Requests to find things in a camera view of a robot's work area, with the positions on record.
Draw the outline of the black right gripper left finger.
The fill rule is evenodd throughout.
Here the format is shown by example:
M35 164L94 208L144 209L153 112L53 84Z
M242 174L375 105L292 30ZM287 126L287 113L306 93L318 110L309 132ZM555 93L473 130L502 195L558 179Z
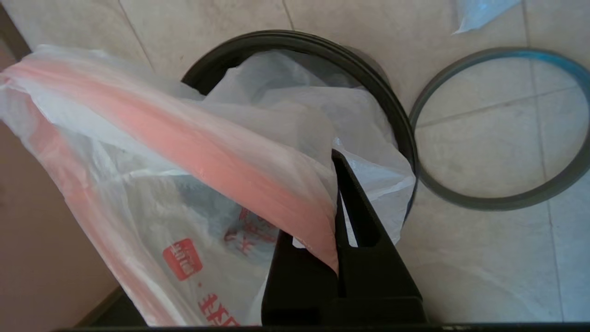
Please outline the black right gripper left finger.
M261 305L262 323L345 324L338 296L335 271L293 246L293 237L280 231Z

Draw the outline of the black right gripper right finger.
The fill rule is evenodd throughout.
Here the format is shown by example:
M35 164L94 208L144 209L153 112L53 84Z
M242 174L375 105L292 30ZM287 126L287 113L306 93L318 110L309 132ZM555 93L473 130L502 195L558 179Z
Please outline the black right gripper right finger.
M343 298L421 298L346 158L331 152L338 185L336 248Z

